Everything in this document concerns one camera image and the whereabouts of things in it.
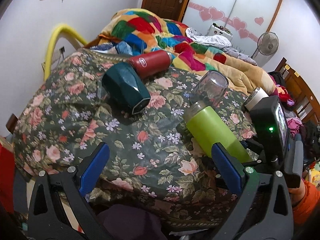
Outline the person's right hand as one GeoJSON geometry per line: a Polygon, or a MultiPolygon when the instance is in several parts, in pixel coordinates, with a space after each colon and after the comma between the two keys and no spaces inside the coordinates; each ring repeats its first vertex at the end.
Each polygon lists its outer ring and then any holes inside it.
{"type": "Polygon", "coordinates": [[[303,226],[319,213],[319,189],[311,182],[301,179],[299,188],[289,189],[289,194],[296,226],[303,226]]]}

